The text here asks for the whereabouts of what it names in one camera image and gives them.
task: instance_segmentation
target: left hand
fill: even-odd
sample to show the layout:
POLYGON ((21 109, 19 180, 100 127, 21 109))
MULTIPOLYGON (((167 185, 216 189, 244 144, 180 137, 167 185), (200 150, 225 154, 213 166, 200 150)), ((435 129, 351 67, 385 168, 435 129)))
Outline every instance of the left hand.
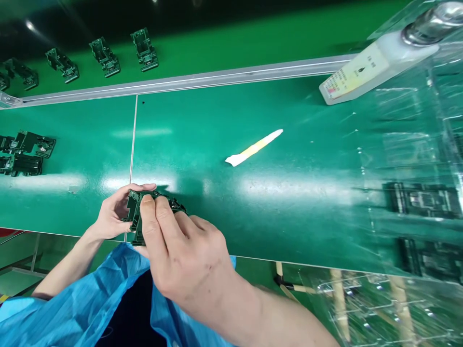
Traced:
POLYGON ((121 219, 127 217, 127 201, 129 190, 143 191, 155 190, 155 184, 135 183, 119 188, 109 198, 104 199, 98 218, 85 232, 86 236, 93 240, 108 240, 130 231, 132 222, 123 222, 121 219))

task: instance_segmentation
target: bottle label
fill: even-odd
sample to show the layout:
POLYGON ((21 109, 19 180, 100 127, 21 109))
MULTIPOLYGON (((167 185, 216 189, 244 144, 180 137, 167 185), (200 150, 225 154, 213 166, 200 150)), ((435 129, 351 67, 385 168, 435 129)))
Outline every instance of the bottle label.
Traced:
POLYGON ((330 99, 337 99, 375 78, 389 67, 376 42, 332 74, 322 86, 330 99))

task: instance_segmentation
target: finger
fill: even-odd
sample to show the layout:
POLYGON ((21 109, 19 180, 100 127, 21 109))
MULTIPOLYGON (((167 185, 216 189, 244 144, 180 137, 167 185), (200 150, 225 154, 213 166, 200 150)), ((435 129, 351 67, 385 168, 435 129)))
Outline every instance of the finger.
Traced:
POLYGON ((188 239, 191 239, 194 233, 198 230, 196 225, 185 212, 177 212, 174 214, 174 217, 180 227, 180 230, 183 232, 183 235, 185 235, 188 239))
POLYGON ((125 232, 131 232, 130 227, 132 226, 132 222, 119 222, 116 226, 119 235, 125 232))
POLYGON ((135 183, 131 183, 129 185, 123 186, 119 188, 113 195, 106 199, 106 202, 110 203, 111 205, 116 205, 119 201, 124 200, 127 195, 129 194, 129 190, 136 190, 141 191, 143 190, 142 186, 139 186, 135 183))
POLYGON ((143 190, 155 190, 157 187, 156 183, 145 183, 141 186, 143 187, 143 190))
POLYGON ((190 217, 190 219, 201 230, 204 230, 204 231, 217 231, 218 230, 214 224, 206 221, 205 219, 202 219, 201 217, 193 215, 190 217))
POLYGON ((149 259, 150 254, 148 253, 148 249, 145 246, 135 246, 134 249, 140 253, 145 258, 149 259))
POLYGON ((184 244, 186 237, 174 217, 169 201, 164 196, 156 198, 156 219, 163 232, 169 252, 175 250, 179 244, 184 244))
POLYGON ((154 263, 162 263, 167 259, 168 251, 163 233, 156 219, 156 203, 149 194, 145 195, 141 200, 140 216, 142 221, 141 232, 145 239, 150 260, 154 263))

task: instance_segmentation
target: forearm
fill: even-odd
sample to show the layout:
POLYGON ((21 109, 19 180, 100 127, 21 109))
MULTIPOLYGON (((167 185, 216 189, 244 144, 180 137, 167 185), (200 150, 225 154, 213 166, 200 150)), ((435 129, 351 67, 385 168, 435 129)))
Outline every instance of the forearm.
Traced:
POLYGON ((233 292, 201 318, 234 345, 339 347, 302 305, 253 287, 241 277, 233 292))
POLYGON ((89 229, 37 286, 32 296, 50 299, 85 276, 102 242, 92 237, 89 229))

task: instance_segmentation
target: white bottle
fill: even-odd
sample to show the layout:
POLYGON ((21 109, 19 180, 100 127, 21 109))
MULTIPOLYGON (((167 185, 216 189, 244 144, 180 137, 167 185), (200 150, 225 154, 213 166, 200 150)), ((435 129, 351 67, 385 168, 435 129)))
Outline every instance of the white bottle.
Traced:
POLYGON ((436 53, 444 37, 463 27, 463 3, 442 2, 405 29, 381 36, 319 89, 328 105, 358 98, 436 53))

